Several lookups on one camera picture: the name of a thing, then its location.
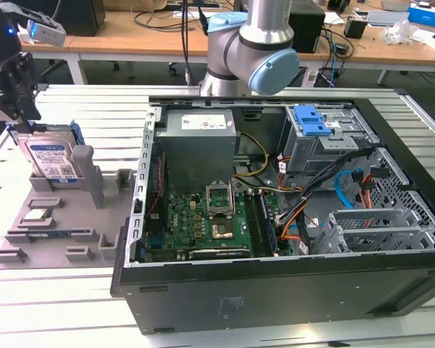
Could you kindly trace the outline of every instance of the computer chip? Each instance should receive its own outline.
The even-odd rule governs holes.
[[[233,224],[231,219],[213,219],[211,222],[212,239],[232,239]]]

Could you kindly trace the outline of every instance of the motherboard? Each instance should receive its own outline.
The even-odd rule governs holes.
[[[227,211],[229,207],[228,215],[214,213],[215,208]],[[276,248],[274,228],[279,213],[274,193],[170,194],[167,227],[164,233],[148,235],[147,258],[157,262],[172,257],[207,260],[218,258],[224,250],[237,257],[271,253]]]

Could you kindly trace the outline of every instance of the metal table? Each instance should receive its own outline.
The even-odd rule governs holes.
[[[196,95],[195,88],[50,86],[38,95],[46,123],[76,119],[104,173],[136,169],[148,96]],[[435,177],[435,122],[393,90],[325,88],[281,95],[367,97]],[[7,133],[0,136],[0,245],[26,197],[30,165]],[[124,300],[109,295],[111,268],[0,270],[0,345],[33,347],[435,347],[435,299],[401,318],[309,323],[142,336]]]

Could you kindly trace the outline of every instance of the blue cable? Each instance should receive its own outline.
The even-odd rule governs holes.
[[[338,173],[335,177],[335,192],[337,196],[340,198],[341,202],[348,208],[348,209],[354,209],[352,204],[349,202],[348,198],[344,195],[343,191],[340,188],[340,177],[343,174],[351,174],[351,170],[344,170],[340,173]]]
[[[333,45],[333,63],[332,63],[332,76],[331,76],[331,82],[329,83],[328,87],[332,87],[334,76],[335,76],[335,63],[336,63],[336,47]]]

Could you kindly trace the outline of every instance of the plastic bag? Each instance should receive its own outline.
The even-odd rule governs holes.
[[[381,32],[381,38],[385,44],[413,44],[410,37],[418,29],[417,26],[409,23],[409,20],[400,20],[396,22],[393,27],[386,27]]]

